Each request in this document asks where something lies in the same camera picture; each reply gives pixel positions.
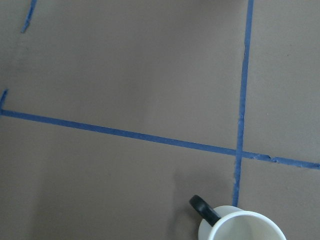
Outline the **white mug black handle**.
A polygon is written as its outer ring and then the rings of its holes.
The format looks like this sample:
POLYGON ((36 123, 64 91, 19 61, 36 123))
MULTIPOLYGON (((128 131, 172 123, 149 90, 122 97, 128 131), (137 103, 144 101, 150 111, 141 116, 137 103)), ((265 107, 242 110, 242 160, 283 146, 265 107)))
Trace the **white mug black handle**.
POLYGON ((199 240, 286 240, 282 230, 268 217, 231 205, 211 207, 194 195, 189 204, 202 217, 199 240))

